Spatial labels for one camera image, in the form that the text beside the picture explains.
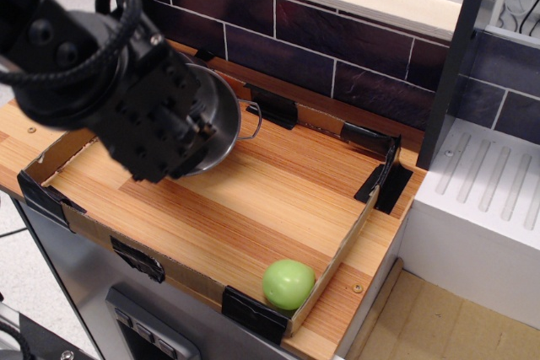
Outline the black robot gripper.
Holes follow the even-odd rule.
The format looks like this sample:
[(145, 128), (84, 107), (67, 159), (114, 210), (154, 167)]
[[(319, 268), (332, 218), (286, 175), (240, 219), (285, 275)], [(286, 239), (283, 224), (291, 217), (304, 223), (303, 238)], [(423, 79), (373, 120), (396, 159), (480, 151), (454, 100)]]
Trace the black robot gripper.
[(217, 132), (202, 93), (203, 81), (162, 35), (135, 35), (90, 129), (133, 179), (178, 179), (207, 155)]

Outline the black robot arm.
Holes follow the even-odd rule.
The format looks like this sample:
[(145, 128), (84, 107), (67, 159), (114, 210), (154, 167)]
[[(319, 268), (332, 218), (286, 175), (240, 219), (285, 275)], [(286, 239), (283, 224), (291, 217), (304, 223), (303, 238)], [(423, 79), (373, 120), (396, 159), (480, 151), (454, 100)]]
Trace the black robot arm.
[(1, 81), (31, 120), (93, 132), (135, 180), (180, 178), (208, 155), (200, 81), (142, 0), (95, 0), (92, 13), (1, 0), (1, 55)]

